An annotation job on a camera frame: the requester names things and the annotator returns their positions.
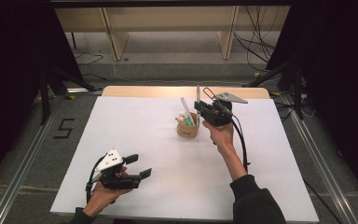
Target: marker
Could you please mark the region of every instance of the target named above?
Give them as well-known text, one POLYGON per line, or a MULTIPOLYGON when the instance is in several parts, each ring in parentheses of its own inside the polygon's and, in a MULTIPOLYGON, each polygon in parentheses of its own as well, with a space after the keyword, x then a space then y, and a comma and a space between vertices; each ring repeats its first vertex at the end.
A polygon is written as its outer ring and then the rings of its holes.
MULTIPOLYGON (((200 103, 200 85, 197 85, 197 103, 200 103)), ((200 112, 197 110, 197 126, 200 127, 200 112)))
POLYGON ((193 117, 191 117, 190 111, 188 110, 185 98, 182 97, 182 98, 180 98, 180 100, 182 101, 183 107, 185 108, 185 111, 191 120, 191 125, 189 125, 189 126, 194 126, 194 120, 193 120, 193 117))

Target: desk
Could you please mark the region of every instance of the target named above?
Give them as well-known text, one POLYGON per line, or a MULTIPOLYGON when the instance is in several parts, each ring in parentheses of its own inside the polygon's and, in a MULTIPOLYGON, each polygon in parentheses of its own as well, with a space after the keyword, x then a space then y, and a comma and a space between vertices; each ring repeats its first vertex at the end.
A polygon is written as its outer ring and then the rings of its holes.
MULTIPOLYGON (((215 93, 242 91, 238 95, 249 104, 235 104, 233 112, 243 128, 248 160, 252 163, 250 174, 256 176, 261 188, 271 191, 287 221, 317 222, 275 104, 270 99, 260 99, 268 97, 267 92, 243 88, 212 87, 211 90, 215 93)), ((75 207, 84 206, 84 188, 93 164, 114 147, 121 156, 139 154, 139 160, 128 165, 129 174, 150 167, 153 171, 140 188, 105 208, 102 216, 232 220, 234 197, 228 186, 231 180, 223 159, 211 142, 209 131, 200 127, 193 139, 176 133, 174 117, 183 110, 179 97, 185 96, 190 105, 195 100, 195 92, 195 87, 107 88, 91 112, 50 211, 71 214, 75 207)), ((234 143, 241 157, 241 142, 237 135, 234 143)))

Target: white table surface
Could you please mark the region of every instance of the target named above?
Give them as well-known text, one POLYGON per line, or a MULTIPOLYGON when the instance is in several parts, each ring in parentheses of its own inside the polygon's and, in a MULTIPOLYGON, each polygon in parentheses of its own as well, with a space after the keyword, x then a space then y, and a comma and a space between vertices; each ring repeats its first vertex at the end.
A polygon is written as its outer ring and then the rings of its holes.
MULTIPOLYGON (((194 100, 186 99, 192 112, 194 100)), ((270 99, 248 101, 234 103, 233 113, 241 121, 252 163, 249 174, 260 188, 269 189, 288 222, 318 222, 275 104, 270 99)), ((102 216, 232 220, 234 196, 227 167, 202 125, 195 138, 177 134, 175 117, 181 110, 179 98, 99 97, 50 212, 73 214, 76 207, 84 207, 93 165, 115 148, 123 157, 139 154, 139 160, 127 166, 130 175, 153 170, 102 216)), ((242 158, 236 133, 234 145, 242 158)))

